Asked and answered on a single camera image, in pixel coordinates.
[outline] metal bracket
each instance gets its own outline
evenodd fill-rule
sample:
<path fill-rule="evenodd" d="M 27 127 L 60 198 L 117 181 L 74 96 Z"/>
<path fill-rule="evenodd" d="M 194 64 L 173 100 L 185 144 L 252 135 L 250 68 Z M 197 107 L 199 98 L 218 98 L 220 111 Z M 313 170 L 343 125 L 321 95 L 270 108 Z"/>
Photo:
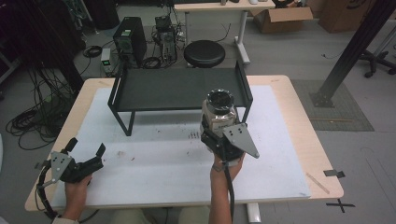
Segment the metal bracket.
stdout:
<path fill-rule="evenodd" d="M 223 134 L 233 146 L 246 151 L 247 154 L 256 159 L 260 157 L 259 151 L 248 132 L 246 123 L 225 127 L 223 129 Z"/>
<path fill-rule="evenodd" d="M 61 178 L 61 175 L 64 173 L 64 170 L 67 168 L 71 160 L 73 160 L 73 158 L 64 153 L 56 151 L 52 151 L 50 153 L 53 183 L 57 182 Z"/>

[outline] white tabletop surface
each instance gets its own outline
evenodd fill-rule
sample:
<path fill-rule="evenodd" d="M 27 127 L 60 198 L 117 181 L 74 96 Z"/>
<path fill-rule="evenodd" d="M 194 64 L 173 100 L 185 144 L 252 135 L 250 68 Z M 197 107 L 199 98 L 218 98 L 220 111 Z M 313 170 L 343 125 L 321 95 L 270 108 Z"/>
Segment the white tabletop surface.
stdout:
<path fill-rule="evenodd" d="M 308 198 L 310 190 L 270 86 L 253 86 L 248 130 L 261 156 L 246 156 L 233 182 L 237 203 Z M 92 158 L 103 142 L 104 168 L 94 174 L 88 206 L 210 204 L 213 155 L 200 141 L 200 110 L 136 113 L 125 136 L 107 106 L 110 88 L 99 89 L 78 131 L 71 155 Z M 65 204 L 58 184 L 51 202 Z"/>

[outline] table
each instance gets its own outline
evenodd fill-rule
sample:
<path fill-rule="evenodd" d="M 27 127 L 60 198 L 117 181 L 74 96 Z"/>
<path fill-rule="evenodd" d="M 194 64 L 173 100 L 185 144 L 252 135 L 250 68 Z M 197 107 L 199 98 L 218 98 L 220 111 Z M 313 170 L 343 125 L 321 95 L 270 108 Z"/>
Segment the table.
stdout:
<path fill-rule="evenodd" d="M 239 3 L 233 3 L 228 1 L 225 6 L 220 3 L 200 3 L 200 4 L 175 4 L 175 10 L 185 13 L 186 21 L 186 43 L 190 43 L 189 36 L 189 14 L 193 11 L 215 11 L 215 10 L 242 10 L 241 13 L 241 24 L 239 27 L 239 35 L 235 37 L 235 44 L 238 47 L 239 53 L 241 54 L 242 61 L 244 64 L 250 64 L 250 59 L 248 57 L 247 51 L 243 43 L 245 24 L 248 17 L 248 10 L 258 10 L 258 9 L 269 9 L 274 8 L 275 4 L 273 1 L 268 0 L 266 2 L 259 2 L 257 5 L 251 5 L 248 0 L 240 0 Z"/>
<path fill-rule="evenodd" d="M 344 191 L 338 178 L 336 176 L 326 176 L 323 173 L 325 170 L 332 170 L 332 166 L 290 80 L 285 76 L 249 76 L 247 80 L 249 85 L 270 85 L 272 87 L 311 191 L 309 200 L 342 197 Z M 93 78 L 85 82 L 53 146 L 53 150 L 60 151 L 70 138 L 77 135 L 96 90 L 99 88 L 111 88 L 113 83 L 114 78 Z M 46 188 L 49 200 L 52 198 L 55 188 L 55 185 Z M 35 206 L 35 187 L 33 187 L 25 203 L 25 209 L 27 211 L 37 211 Z"/>

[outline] metal pole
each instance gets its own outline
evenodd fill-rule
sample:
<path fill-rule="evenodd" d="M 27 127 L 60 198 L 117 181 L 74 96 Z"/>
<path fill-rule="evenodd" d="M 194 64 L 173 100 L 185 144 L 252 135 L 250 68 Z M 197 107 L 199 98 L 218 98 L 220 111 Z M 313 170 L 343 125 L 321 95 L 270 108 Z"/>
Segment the metal pole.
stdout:
<path fill-rule="evenodd" d="M 359 57 L 384 26 L 395 8 L 395 0 L 375 1 L 373 8 L 353 35 L 340 59 L 338 59 L 319 91 L 311 94 L 314 106 L 333 107 L 331 99 L 334 96 L 335 91 L 347 77 L 347 74 L 358 61 Z"/>

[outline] black tape mark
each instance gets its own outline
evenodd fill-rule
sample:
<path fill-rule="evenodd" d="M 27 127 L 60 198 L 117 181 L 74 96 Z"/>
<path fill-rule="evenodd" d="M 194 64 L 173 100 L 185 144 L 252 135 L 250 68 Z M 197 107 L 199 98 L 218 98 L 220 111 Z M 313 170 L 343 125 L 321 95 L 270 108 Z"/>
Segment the black tape mark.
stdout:
<path fill-rule="evenodd" d="M 338 203 L 326 203 L 327 206 L 340 206 L 341 211 L 343 213 L 346 212 L 346 210 L 344 209 L 344 207 L 356 207 L 354 204 L 352 203 L 341 203 L 340 199 L 337 199 Z"/>
<path fill-rule="evenodd" d="M 328 170 L 328 171 L 323 171 L 323 173 L 326 176 L 334 176 L 334 175 L 336 175 L 338 179 L 342 178 L 342 177 L 346 177 L 346 175 L 344 174 L 344 171 L 337 172 L 336 170 Z"/>

